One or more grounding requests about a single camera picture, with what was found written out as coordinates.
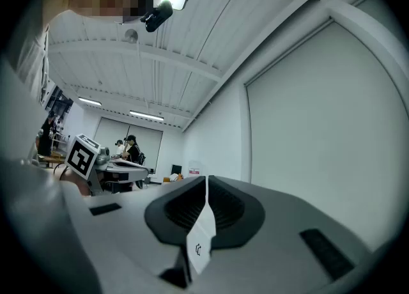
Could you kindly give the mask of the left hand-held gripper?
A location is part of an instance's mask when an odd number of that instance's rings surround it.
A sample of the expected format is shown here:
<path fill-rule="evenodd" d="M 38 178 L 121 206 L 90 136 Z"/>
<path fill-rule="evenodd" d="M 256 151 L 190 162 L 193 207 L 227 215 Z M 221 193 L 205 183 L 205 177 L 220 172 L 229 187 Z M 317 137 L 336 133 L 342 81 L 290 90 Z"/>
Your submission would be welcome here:
<path fill-rule="evenodd" d="M 107 168 L 109 162 L 117 167 Z M 131 192 L 133 184 L 148 176 L 148 168 L 123 159 L 111 159 L 109 149 L 84 134 L 75 136 L 65 164 L 86 181 L 92 196 L 100 195 L 103 189 L 98 179 L 105 171 L 105 189 L 111 192 Z"/>

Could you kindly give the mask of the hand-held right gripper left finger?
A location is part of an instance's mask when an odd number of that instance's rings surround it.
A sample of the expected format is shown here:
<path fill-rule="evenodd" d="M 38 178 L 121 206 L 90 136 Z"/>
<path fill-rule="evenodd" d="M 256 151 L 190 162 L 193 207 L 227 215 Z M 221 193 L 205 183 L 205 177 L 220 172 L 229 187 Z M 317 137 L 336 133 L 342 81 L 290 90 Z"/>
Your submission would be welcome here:
<path fill-rule="evenodd" d="M 101 293 L 206 293 L 187 254 L 188 229 L 167 214 L 167 204 L 192 208 L 205 203 L 202 176 L 150 189 L 94 197 L 65 184 L 75 232 Z"/>

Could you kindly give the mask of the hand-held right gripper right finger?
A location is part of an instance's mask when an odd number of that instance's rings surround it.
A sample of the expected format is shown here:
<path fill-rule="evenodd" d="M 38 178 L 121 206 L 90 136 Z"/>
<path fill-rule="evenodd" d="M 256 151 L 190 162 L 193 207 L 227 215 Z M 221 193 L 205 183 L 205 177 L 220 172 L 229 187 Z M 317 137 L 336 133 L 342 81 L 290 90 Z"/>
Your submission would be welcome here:
<path fill-rule="evenodd" d="M 208 184 L 210 206 L 229 226 L 217 230 L 193 293 L 314 293 L 370 255 L 356 234 L 299 197 L 220 176 Z"/>

